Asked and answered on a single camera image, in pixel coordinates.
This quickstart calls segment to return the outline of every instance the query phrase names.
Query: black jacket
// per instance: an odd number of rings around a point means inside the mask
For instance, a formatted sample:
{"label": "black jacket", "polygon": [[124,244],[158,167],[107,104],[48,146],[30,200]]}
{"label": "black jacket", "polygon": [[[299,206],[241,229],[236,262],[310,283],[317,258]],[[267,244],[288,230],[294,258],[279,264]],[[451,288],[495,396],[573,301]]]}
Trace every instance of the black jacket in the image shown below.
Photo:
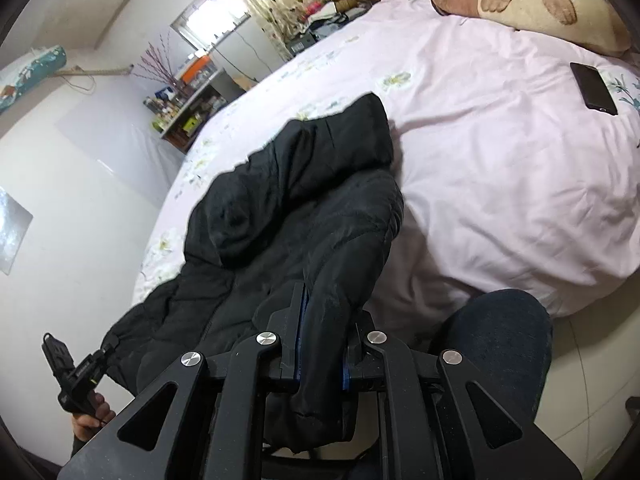
{"label": "black jacket", "polygon": [[191,213],[180,274],[111,328],[120,343],[108,374],[135,395],[186,351],[229,351],[265,330],[303,280],[300,389],[268,401],[266,437],[295,451],[339,440],[346,332],[402,221],[392,159],[373,94],[335,116],[289,121],[213,181]]}

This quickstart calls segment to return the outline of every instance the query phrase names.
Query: pink bedsheet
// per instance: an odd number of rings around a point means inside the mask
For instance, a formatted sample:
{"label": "pink bedsheet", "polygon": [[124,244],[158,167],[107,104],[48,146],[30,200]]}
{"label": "pink bedsheet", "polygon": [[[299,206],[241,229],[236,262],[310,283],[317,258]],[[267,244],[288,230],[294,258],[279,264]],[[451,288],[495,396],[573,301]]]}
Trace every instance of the pink bedsheet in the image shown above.
{"label": "pink bedsheet", "polygon": [[[584,106],[571,61],[612,84],[618,116]],[[383,0],[206,124],[164,202],[134,303],[180,269],[190,211],[217,174],[288,119],[338,112],[369,91],[400,148],[406,203],[368,304],[382,330],[415,341],[471,295],[506,287],[565,316],[640,265],[640,80],[629,66],[439,16],[429,0]]]}

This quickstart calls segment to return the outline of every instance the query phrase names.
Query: black smartphone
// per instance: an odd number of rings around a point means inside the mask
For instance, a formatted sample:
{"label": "black smartphone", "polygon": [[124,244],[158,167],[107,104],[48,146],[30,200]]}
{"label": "black smartphone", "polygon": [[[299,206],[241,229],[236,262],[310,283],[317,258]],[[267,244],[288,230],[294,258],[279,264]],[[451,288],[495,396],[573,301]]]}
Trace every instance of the black smartphone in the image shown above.
{"label": "black smartphone", "polygon": [[571,63],[571,70],[574,72],[575,80],[587,108],[611,115],[618,114],[616,104],[598,70],[593,66],[580,63]]}

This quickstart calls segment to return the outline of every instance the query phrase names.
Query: person's hand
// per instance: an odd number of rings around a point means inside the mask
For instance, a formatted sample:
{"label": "person's hand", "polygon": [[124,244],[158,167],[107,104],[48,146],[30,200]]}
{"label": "person's hand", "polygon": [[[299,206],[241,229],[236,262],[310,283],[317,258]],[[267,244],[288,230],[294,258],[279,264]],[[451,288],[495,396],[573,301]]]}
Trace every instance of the person's hand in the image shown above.
{"label": "person's hand", "polygon": [[111,409],[108,402],[105,402],[101,394],[95,392],[89,393],[89,401],[95,407],[95,418],[85,413],[73,413],[71,415],[71,425],[74,429],[74,435],[82,442],[88,442],[94,436],[99,428],[104,427],[113,417],[115,412]]}

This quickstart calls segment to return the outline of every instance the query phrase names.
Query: silver screw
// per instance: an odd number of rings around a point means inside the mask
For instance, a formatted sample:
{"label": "silver screw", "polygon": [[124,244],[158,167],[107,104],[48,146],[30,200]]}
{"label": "silver screw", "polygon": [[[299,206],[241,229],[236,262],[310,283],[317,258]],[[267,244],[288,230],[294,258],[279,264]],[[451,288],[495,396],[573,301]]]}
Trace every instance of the silver screw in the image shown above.
{"label": "silver screw", "polygon": [[380,330],[374,330],[367,334],[367,339],[370,343],[379,345],[386,341],[386,334],[384,332],[380,332]]}
{"label": "silver screw", "polygon": [[187,352],[182,356],[180,362],[185,366],[193,366],[198,364],[200,362],[200,359],[200,354],[198,354],[197,352]]}
{"label": "silver screw", "polygon": [[442,354],[442,358],[448,365],[459,365],[462,362],[462,355],[456,350],[447,350]]}
{"label": "silver screw", "polygon": [[261,345],[270,345],[276,342],[277,336],[273,332],[259,333],[255,340]]}

